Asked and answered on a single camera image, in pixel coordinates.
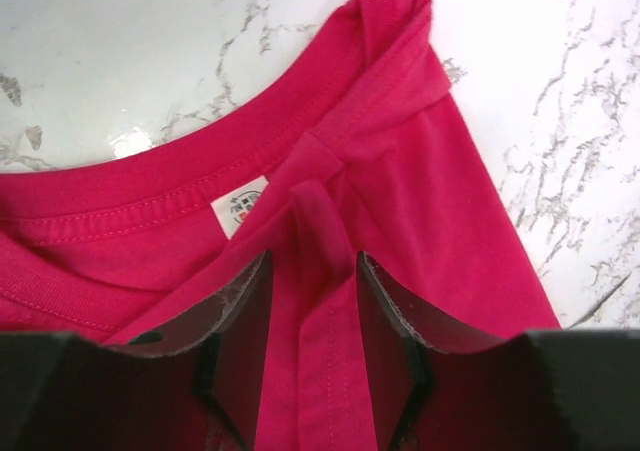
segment garment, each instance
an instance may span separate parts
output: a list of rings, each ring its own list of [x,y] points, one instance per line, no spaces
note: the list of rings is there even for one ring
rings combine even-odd
[[[376,449],[359,250],[490,333],[556,327],[449,94],[431,17],[430,0],[350,0],[220,121],[122,160],[0,176],[0,329],[123,343],[270,249],[256,449],[324,451]],[[227,239],[210,203],[260,176],[269,184]],[[204,429],[194,417],[193,449]]]

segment white tabletop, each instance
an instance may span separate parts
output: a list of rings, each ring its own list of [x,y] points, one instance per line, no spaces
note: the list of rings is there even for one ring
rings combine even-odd
[[[345,0],[0,0],[0,171],[194,131]],[[640,324],[640,0],[434,0],[454,96],[565,326]]]

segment wrinkled fabric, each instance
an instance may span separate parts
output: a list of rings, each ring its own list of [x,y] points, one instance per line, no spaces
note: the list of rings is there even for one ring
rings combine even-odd
[[[358,251],[487,332],[557,327],[449,94],[431,18],[430,0],[350,0],[222,120],[119,161],[0,176],[0,330],[123,343],[270,249],[256,449],[327,451],[376,449]],[[227,240],[209,203],[261,175]]]

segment clothing label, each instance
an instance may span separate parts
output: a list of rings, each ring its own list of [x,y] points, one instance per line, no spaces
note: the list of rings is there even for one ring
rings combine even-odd
[[[227,239],[231,239],[231,236],[244,222],[267,184],[269,184],[267,178],[260,176],[211,203],[213,212],[216,214]]]

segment red t-shirt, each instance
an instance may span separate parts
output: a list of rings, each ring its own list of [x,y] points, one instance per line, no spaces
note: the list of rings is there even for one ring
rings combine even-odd
[[[556,327],[430,26],[430,0],[350,0],[279,80],[220,121],[122,160],[0,176],[0,330],[126,342],[270,249],[256,449],[328,451],[376,449],[359,250],[490,333]],[[249,205],[229,204],[236,221],[255,206],[228,239],[211,203],[261,176],[257,201],[249,190]]]

